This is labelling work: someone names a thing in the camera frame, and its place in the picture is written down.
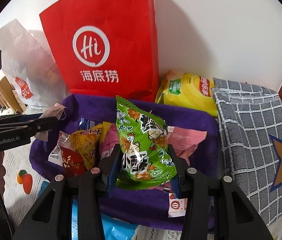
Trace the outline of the Lotso lollipop snack packet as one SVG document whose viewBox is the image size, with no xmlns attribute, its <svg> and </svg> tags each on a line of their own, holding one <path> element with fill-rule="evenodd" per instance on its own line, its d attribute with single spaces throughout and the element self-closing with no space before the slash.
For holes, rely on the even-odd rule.
<svg viewBox="0 0 282 240">
<path fill-rule="evenodd" d="M 178 199 L 175 193 L 169 193 L 168 217 L 183 217 L 187 208 L 187 198 Z"/>
</svg>

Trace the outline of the green chicken snack bag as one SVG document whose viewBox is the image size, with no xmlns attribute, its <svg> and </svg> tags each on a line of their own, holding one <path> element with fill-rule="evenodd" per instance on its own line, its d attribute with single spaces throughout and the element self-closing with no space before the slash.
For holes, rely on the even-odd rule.
<svg viewBox="0 0 282 240">
<path fill-rule="evenodd" d="M 121 151 L 117 187 L 144 190 L 169 182 L 177 174 L 168 153 L 165 121 L 117 96 L 116 129 Z"/>
</svg>

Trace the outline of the wooden headboard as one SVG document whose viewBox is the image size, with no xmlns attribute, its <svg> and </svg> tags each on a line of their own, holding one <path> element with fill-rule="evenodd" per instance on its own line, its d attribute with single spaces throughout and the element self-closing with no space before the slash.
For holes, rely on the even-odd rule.
<svg viewBox="0 0 282 240">
<path fill-rule="evenodd" d="M 16 91 L 10 84 L 7 77 L 3 77 L 0 80 L 0 106 L 12 109 L 13 113 L 21 114 L 23 109 L 19 104 L 21 100 L 17 100 Z"/>
</svg>

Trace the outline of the yellow chips bag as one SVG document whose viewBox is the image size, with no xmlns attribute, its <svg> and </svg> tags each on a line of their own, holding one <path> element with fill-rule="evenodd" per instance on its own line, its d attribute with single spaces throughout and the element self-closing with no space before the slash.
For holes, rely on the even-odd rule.
<svg viewBox="0 0 282 240">
<path fill-rule="evenodd" d="M 212 97 L 214 87 L 212 79 L 170 70 L 162 79 L 155 103 L 195 109 L 217 117 L 217 107 Z"/>
</svg>

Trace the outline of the purple towel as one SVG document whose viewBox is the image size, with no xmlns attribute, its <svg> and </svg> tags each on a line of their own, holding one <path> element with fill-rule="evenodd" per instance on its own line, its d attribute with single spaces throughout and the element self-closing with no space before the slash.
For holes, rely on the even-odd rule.
<svg viewBox="0 0 282 240">
<path fill-rule="evenodd" d="M 208 113 L 189 108 L 161 105 L 133 100 L 140 109 L 162 118 L 168 126 L 177 126 L 206 131 L 206 139 L 189 157 L 190 165 L 205 176 L 217 177 L 218 150 L 220 145 L 219 126 Z M 81 118 L 97 122 L 116 120 L 116 100 L 104 96 L 72 94 L 62 101 L 65 118 L 49 131 L 48 141 L 35 140 L 30 149 L 32 168 L 48 181 L 63 173 L 63 168 L 48 161 L 55 148 L 60 131 L 73 133 L 78 129 Z M 129 191 L 116 188 L 109 198 L 100 200 L 102 213 L 129 223 L 166 230 L 182 230 L 183 217 L 168 216 L 169 196 L 158 190 Z"/>
</svg>

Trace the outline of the pale pink packet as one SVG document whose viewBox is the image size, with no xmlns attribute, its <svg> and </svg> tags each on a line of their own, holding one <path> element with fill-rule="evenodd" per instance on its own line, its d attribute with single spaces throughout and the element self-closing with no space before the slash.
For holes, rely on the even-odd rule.
<svg viewBox="0 0 282 240">
<path fill-rule="evenodd" d="M 37 133 L 34 137 L 41 141 L 48 141 L 48 132 L 58 124 L 64 109 L 65 107 L 59 103 L 49 107 L 36 121 Z"/>
</svg>

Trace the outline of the grey checked star cloth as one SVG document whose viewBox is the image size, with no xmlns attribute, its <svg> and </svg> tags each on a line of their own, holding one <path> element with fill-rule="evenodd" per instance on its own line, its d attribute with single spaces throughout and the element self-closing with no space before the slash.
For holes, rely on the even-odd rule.
<svg viewBox="0 0 282 240">
<path fill-rule="evenodd" d="M 224 172 L 270 225 L 282 215 L 282 100 L 266 87 L 213 81 Z"/>
</svg>

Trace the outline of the pink snack bag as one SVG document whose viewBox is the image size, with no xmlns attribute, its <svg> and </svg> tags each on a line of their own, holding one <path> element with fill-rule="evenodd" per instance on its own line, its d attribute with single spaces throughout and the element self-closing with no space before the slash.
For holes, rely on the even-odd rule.
<svg viewBox="0 0 282 240">
<path fill-rule="evenodd" d="M 103 128 L 100 136 L 100 159 L 109 157 L 116 144 L 119 143 L 116 124 L 103 122 Z"/>
</svg>

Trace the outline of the small blue white packet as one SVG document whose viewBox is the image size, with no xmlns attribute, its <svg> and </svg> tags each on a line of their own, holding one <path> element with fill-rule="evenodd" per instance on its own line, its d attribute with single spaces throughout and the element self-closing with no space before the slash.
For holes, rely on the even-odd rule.
<svg viewBox="0 0 282 240">
<path fill-rule="evenodd" d="M 81 118 L 80 122 L 79 122 L 78 130 L 79 131 L 86 131 L 86 130 L 93 128 L 94 126 L 96 126 L 98 124 L 99 124 L 99 122 L 97 122 L 97 121 L 89 120 L 89 119 L 86 119 L 86 118 Z"/>
</svg>

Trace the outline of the red snack packet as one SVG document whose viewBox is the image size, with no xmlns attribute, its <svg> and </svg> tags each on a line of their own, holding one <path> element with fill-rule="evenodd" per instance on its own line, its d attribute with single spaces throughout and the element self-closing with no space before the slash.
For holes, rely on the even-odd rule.
<svg viewBox="0 0 282 240">
<path fill-rule="evenodd" d="M 63 168 L 67 177 L 81 176 L 86 172 L 82 156 L 75 152 L 70 142 L 70 135 L 60 132 L 55 148 L 48 161 Z"/>
</svg>

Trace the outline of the light pink pastry packet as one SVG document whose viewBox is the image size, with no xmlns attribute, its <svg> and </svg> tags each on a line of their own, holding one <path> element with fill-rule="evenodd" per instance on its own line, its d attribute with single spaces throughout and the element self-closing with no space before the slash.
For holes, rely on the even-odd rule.
<svg viewBox="0 0 282 240">
<path fill-rule="evenodd" d="M 190 165 L 189 157 L 206 137 L 206 131 L 168 126 L 168 144 L 173 146 L 176 155 L 183 158 L 188 165 Z"/>
</svg>

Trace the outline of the white Miniso plastic bag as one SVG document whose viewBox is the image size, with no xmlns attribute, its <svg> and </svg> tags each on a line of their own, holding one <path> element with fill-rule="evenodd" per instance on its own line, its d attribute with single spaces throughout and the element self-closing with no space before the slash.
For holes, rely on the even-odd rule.
<svg viewBox="0 0 282 240">
<path fill-rule="evenodd" d="M 0 28 L 2 71 L 21 101 L 51 107 L 70 95 L 42 31 L 28 31 L 18 20 Z"/>
</svg>

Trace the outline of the red Haidilao paper bag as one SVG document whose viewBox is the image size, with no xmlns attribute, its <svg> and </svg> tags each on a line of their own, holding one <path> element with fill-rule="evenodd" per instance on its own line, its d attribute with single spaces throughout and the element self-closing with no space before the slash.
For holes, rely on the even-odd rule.
<svg viewBox="0 0 282 240">
<path fill-rule="evenodd" d="M 59 0 L 40 20 L 72 93 L 155 99 L 155 0 Z"/>
</svg>

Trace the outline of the yellow triangular snack packet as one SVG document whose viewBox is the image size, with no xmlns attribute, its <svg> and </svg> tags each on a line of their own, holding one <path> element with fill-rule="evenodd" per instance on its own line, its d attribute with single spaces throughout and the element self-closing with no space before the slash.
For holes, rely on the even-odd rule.
<svg viewBox="0 0 282 240">
<path fill-rule="evenodd" d="M 106 134 L 112 125 L 104 121 L 88 130 L 79 130 L 69 136 L 73 150 L 81 155 L 87 170 L 94 166 L 97 144 L 104 145 Z"/>
</svg>

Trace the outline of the blue tissue pack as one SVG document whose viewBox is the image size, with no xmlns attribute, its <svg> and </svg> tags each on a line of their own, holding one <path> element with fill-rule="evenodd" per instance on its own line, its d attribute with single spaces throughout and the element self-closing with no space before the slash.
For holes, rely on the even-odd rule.
<svg viewBox="0 0 282 240">
<path fill-rule="evenodd" d="M 101 214 L 105 239 L 137 239 L 138 225 L 114 219 Z M 74 198 L 72 204 L 72 239 L 78 240 L 78 201 Z"/>
</svg>

